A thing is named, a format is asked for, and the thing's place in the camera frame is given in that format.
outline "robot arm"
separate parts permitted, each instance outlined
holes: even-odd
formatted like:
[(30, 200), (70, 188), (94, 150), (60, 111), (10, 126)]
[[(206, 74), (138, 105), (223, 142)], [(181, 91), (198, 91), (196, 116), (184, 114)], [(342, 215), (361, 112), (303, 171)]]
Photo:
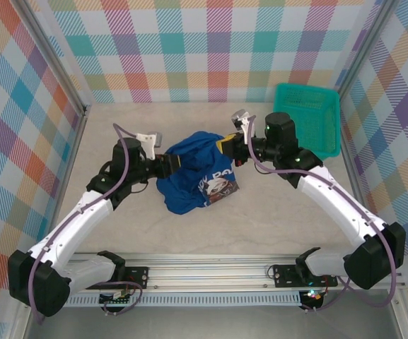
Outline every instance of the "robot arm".
[[(394, 256), (395, 267), (402, 265), (405, 241), (403, 227), (396, 222), (388, 225), (368, 211), (337, 183), (315, 154), (298, 147), (295, 124), (288, 114), (271, 113), (265, 117), (265, 138), (246, 138), (249, 120), (250, 116), (244, 109), (236, 112), (232, 121), (240, 132), (219, 141), (219, 150), (234, 159), (235, 166), (241, 166), (250, 157), (247, 146), (250, 138), (257, 159), (272, 162), (276, 170), (283, 170), (279, 175), (325, 210), (352, 246), (345, 251), (325, 251), (316, 247), (305, 252), (296, 260), (296, 270), (303, 282), (315, 276), (342, 275), (351, 278), (359, 287), (369, 289), (389, 275), (390, 262), (377, 232), (371, 226), (372, 222), (386, 238)], [(330, 185), (317, 177), (322, 177)], [(350, 202), (340, 192), (350, 197)], [(369, 217), (369, 222), (366, 222), (359, 209)]]
[[(124, 280), (124, 259), (110, 252), (100, 252), (91, 260), (82, 263), (69, 264), (69, 260), (94, 227), (130, 195), (134, 184), (147, 184), (153, 177), (166, 178), (178, 170), (180, 167), (178, 156), (153, 153), (153, 149), (158, 147), (158, 140), (161, 140), (158, 134), (137, 134), (136, 138), (123, 139), (129, 156), (128, 173), (115, 191), (102, 198), (120, 180), (124, 171), (124, 150), (122, 142), (119, 141), (113, 148), (112, 160), (91, 179), (86, 187), (87, 191), (74, 209), (28, 252), (15, 251), (11, 255), (8, 260), (8, 280), (12, 297), (30, 304), (28, 278), (35, 260), (39, 258), (33, 292), (36, 307), (45, 316), (56, 314), (64, 306), (69, 295), (97, 283)], [(97, 199), (98, 202), (90, 208), (84, 208)], [(56, 235), (59, 228), (63, 230)], [(53, 235), (54, 241), (48, 246)]]

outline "cloth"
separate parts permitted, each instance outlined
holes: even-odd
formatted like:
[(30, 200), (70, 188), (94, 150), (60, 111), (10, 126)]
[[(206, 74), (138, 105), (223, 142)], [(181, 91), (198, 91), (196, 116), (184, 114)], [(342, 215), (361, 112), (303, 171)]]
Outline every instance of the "cloth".
[(156, 187), (173, 213), (185, 214), (205, 207), (238, 190), (232, 161), (219, 152), (216, 142), (223, 136), (199, 131), (169, 148), (180, 156), (181, 168)]

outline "green basket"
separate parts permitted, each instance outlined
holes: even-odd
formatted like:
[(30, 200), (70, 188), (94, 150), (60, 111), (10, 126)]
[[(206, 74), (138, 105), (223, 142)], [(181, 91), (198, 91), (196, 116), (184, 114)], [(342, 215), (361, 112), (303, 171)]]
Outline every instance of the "green basket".
[(285, 112), (295, 122), (299, 146), (320, 159), (340, 153), (339, 93), (313, 86), (280, 83), (274, 111)]

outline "purple cable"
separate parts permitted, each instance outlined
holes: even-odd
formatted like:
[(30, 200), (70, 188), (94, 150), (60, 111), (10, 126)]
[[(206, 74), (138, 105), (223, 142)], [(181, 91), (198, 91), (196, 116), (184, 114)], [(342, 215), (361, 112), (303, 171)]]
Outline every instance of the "purple cable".
[[(247, 134), (250, 136), (252, 133), (252, 125), (253, 125), (253, 121), (255, 119), (255, 115), (253, 115), (252, 117), (249, 118), (249, 125), (247, 128)], [(254, 149), (252, 147), (252, 140), (251, 138), (248, 138), (248, 142), (247, 142), (247, 148), (249, 149), (249, 154), (252, 158), (252, 160), (254, 160), (254, 163), (261, 168), (264, 171), (270, 172), (270, 173), (276, 173), (276, 174), (292, 174), (292, 173), (297, 173), (297, 174), (304, 174), (304, 175), (309, 175), (311, 177), (314, 177), (318, 180), (320, 180), (321, 182), (323, 182), (324, 184), (328, 185), (328, 186), (332, 186), (332, 183), (329, 180), (326, 180), (324, 177), (321, 177), (320, 175), (313, 173), (313, 172), (309, 172), (309, 171), (305, 171), (303, 169), (272, 169), (272, 168), (268, 168), (265, 167), (255, 156), (254, 154)], [(352, 290), (353, 292), (355, 292), (357, 295), (359, 295), (359, 297), (368, 305), (372, 306), (372, 307), (385, 307), (387, 306), (391, 301), (392, 298), (394, 297), (395, 294), (395, 287), (397, 284), (397, 271), (395, 269), (395, 260), (394, 260), (394, 256), (392, 255), (392, 251), (389, 247), (389, 244), (386, 241), (386, 238), (384, 237), (383, 233), (381, 233), (381, 231), (378, 229), (378, 227), (376, 227), (374, 222), (371, 222), (372, 220), (368, 217), (368, 215), (363, 211), (362, 208), (360, 208), (358, 205), (356, 205), (353, 200), (351, 199), (350, 196), (346, 195), (339, 187), (337, 186), (333, 186), (332, 189), (334, 189), (342, 198), (344, 198), (359, 214), (361, 214), (361, 217), (366, 221), (369, 222), (371, 224), (371, 227), (373, 228), (373, 230), (375, 231), (375, 233), (378, 235), (378, 237), (380, 238), (381, 242), (383, 243), (383, 246), (385, 247), (386, 250), (386, 254), (387, 254), (387, 258), (389, 259), (389, 264), (390, 264), (390, 270), (391, 270), (391, 282), (390, 282), (390, 291), (389, 294), (387, 295), (386, 299), (383, 300), (382, 302), (376, 304), (376, 303), (372, 303), (371, 301), (367, 300), (363, 295), (361, 295), (361, 293), (359, 291), (356, 291), (355, 289), (353, 289), (352, 287), (348, 286), (348, 282), (344, 282), (340, 277), (339, 280), (341, 280), (342, 284), (344, 285), (344, 289), (342, 290), (342, 292), (340, 292), (339, 296), (345, 292), (346, 289)]]
[[(127, 176), (128, 173), (128, 166), (129, 166), (129, 158), (128, 158), (128, 148), (127, 145), (123, 142), (124, 137), (122, 136), (122, 133), (126, 133), (128, 136), (131, 136), (132, 138), (136, 138), (135, 134), (132, 134), (128, 131), (125, 131), (122, 127), (120, 127), (117, 124), (113, 124), (112, 125), (114, 127), (114, 130), (117, 133), (117, 136), (119, 136), (119, 139), (122, 143), (122, 147), (124, 149), (124, 156), (125, 156), (125, 167), (124, 167), (124, 171), (122, 173), (122, 176), (120, 177), (119, 181), (105, 194), (103, 194), (102, 196), (96, 198), (94, 201), (88, 203), (87, 205), (85, 205), (84, 207), (82, 207), (81, 212), (83, 213), (85, 210), (87, 210), (88, 208), (94, 206), (96, 203), (98, 203), (99, 201), (102, 201), (104, 198), (106, 198), (107, 196), (109, 196), (112, 192), (114, 192), (125, 180), (125, 177)], [(64, 230), (64, 228), (74, 219), (76, 218), (78, 215), (80, 215), (80, 213), (78, 211), (76, 211), (75, 213), (73, 213), (72, 215), (70, 215), (63, 223), (62, 225), (57, 229), (57, 231), (51, 236), (50, 239), (48, 239), (48, 242), (46, 243), (45, 247), (50, 247), (54, 240), (57, 238), (57, 236)], [(28, 280), (28, 299), (29, 299), (29, 304), (31, 306), (31, 309), (33, 311), (34, 314), (34, 319), (35, 321), (41, 325), (43, 320), (45, 319), (45, 317), (42, 317), (39, 313), (39, 311), (37, 310), (37, 307), (35, 306), (35, 300), (34, 300), (34, 289), (33, 289), (33, 283), (34, 283), (34, 275), (35, 275), (35, 271), (37, 270), (37, 267), (40, 264), (40, 261), (42, 260), (42, 257), (44, 256), (44, 254), (46, 253), (46, 251), (43, 249), (38, 257), (35, 259), (33, 267), (31, 268), (31, 271), (29, 273), (29, 280)]]
[(346, 292), (347, 287), (344, 285), (344, 288), (342, 289), (342, 291), (340, 291), (340, 293), (330, 302), (328, 302), (326, 305), (320, 307), (318, 310), (319, 311), (323, 311), (324, 309), (327, 309), (329, 307), (331, 307), (332, 305), (334, 305), (336, 302), (338, 302), (340, 300), (340, 297)]
[(140, 284), (136, 283), (136, 282), (132, 282), (132, 281), (112, 281), (112, 282), (99, 282), (96, 285), (129, 285), (129, 286), (135, 286), (139, 289), (139, 296), (136, 298), (136, 300), (134, 301), (134, 303), (130, 306), (124, 307), (123, 310), (119, 311), (119, 312), (109, 312), (106, 309), (106, 303), (103, 304), (103, 309), (105, 310), (106, 314), (111, 315), (111, 316), (119, 316), (120, 314), (123, 314), (125, 312), (128, 312), (130, 309), (133, 309), (140, 301), (141, 301), (141, 297), (142, 297), (142, 286), (140, 286)]

